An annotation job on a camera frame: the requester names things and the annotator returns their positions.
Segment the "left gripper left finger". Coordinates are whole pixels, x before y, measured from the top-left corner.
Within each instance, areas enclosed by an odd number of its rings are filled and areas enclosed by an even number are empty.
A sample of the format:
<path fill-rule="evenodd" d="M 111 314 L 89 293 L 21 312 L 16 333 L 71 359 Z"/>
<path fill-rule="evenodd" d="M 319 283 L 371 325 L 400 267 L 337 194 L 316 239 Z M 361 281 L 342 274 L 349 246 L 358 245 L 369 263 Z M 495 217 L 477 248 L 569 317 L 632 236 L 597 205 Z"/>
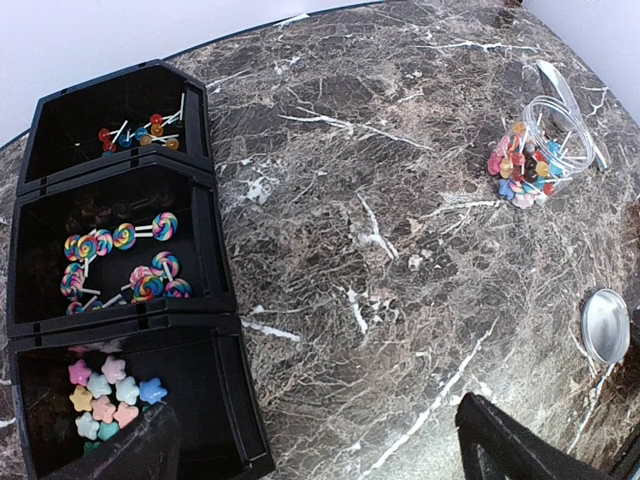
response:
<path fill-rule="evenodd" d="M 49 479 L 175 479 L 181 425 L 174 409 L 156 403 L 94 452 Z"/>

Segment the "silver jar lid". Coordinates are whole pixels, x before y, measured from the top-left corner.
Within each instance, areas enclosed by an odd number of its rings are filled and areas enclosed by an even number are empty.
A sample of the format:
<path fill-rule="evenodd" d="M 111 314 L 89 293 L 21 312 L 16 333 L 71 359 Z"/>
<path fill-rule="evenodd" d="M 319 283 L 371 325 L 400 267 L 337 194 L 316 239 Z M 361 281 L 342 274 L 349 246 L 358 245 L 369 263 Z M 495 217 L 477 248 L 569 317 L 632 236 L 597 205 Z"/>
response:
<path fill-rule="evenodd" d="M 621 361 L 630 345 L 629 310 L 614 290 L 600 289 L 585 303 L 581 334 L 587 353 L 597 362 Z"/>

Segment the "black bin with small candies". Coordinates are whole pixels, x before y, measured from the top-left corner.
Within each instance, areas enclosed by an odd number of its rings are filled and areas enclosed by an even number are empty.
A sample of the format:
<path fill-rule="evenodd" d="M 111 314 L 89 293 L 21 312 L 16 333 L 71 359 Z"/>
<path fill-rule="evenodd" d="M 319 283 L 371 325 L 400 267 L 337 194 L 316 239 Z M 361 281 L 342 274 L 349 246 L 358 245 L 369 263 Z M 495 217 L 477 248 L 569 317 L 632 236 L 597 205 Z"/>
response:
<path fill-rule="evenodd" d="M 195 295 L 68 316 L 59 291 L 67 265 L 63 253 L 67 237 L 111 230 L 124 222 L 147 225 L 164 211 L 178 217 L 179 228 L 177 238 L 162 248 L 178 254 Z M 152 154 L 19 196 L 6 300 L 10 338 L 89 328 L 145 314 L 234 312 L 237 300 L 214 175 Z"/>

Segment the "black bin with lollipops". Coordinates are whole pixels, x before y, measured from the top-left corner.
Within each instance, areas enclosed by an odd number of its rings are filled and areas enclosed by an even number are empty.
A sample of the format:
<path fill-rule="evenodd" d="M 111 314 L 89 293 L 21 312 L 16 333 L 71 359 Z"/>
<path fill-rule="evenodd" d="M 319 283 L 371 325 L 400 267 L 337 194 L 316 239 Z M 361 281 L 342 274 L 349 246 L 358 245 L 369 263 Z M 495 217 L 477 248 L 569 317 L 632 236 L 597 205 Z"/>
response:
<path fill-rule="evenodd" d="M 135 129 L 154 113 L 169 115 L 186 94 L 177 151 L 158 144 L 102 155 L 98 132 L 125 121 Z M 23 155 L 17 192 L 24 195 L 55 183 L 143 155 L 163 153 L 203 171 L 213 168 L 204 84 L 161 60 L 150 60 L 69 87 L 39 100 Z"/>

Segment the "clear plastic jar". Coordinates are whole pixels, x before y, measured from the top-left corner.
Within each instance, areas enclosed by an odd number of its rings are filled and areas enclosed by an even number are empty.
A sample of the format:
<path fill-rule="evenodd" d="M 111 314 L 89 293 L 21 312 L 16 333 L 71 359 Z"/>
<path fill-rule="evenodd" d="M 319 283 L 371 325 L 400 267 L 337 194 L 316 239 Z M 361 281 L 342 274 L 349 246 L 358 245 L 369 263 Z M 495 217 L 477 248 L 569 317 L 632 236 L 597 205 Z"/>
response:
<path fill-rule="evenodd" d="M 558 99 L 540 95 L 493 147 L 487 171 L 500 199 L 519 209 L 542 205 L 595 159 L 583 120 Z"/>

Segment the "silver metal scoop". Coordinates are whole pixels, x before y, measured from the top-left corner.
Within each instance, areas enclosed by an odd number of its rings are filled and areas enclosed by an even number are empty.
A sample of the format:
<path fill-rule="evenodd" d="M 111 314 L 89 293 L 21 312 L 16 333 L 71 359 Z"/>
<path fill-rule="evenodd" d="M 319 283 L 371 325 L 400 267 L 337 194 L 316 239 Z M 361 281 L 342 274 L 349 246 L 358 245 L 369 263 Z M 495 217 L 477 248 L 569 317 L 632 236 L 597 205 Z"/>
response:
<path fill-rule="evenodd" d="M 546 60 L 537 60 L 536 67 L 545 93 L 563 103 L 569 110 L 572 117 L 579 120 L 583 125 L 586 125 L 577 100 L 566 78 L 561 74 L 561 72 L 552 63 Z M 590 138 L 590 140 L 594 148 L 595 160 L 598 169 L 601 172 L 608 170 L 610 167 L 609 156 L 601 151 L 599 145 L 593 140 L 593 138 Z"/>

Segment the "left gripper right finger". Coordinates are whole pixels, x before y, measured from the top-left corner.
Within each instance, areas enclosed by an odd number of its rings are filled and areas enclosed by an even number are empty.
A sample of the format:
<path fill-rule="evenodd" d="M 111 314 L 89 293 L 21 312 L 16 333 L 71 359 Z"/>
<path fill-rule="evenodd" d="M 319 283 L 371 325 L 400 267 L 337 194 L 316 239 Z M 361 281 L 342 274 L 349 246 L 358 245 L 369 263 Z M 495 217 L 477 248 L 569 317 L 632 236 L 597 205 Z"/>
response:
<path fill-rule="evenodd" d="M 610 477 L 552 447 L 481 395 L 464 395 L 455 424 L 467 479 Z"/>

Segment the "black bin with flower candies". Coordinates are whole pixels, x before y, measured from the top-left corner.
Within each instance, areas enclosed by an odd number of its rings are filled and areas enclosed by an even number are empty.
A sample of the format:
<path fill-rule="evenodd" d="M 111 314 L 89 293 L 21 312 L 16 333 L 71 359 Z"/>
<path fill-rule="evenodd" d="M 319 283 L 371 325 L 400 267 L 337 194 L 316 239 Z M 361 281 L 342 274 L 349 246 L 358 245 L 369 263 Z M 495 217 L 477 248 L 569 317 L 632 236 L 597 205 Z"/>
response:
<path fill-rule="evenodd" d="M 44 479 L 86 455 L 68 368 L 122 359 L 136 381 L 158 379 L 174 411 L 181 479 L 259 479 L 275 468 L 240 320 L 159 315 L 8 344 L 14 410 L 28 476 Z"/>

